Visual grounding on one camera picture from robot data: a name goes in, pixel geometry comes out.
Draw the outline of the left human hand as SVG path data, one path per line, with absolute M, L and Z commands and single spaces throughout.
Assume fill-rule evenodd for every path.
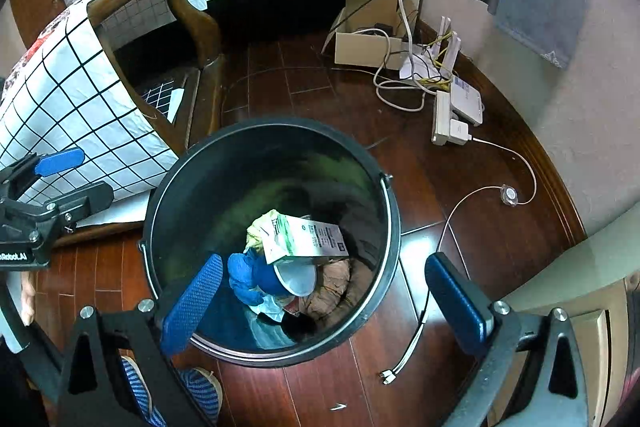
M 35 275 L 32 272 L 21 273 L 21 318 L 28 326 L 35 320 L 36 314 Z

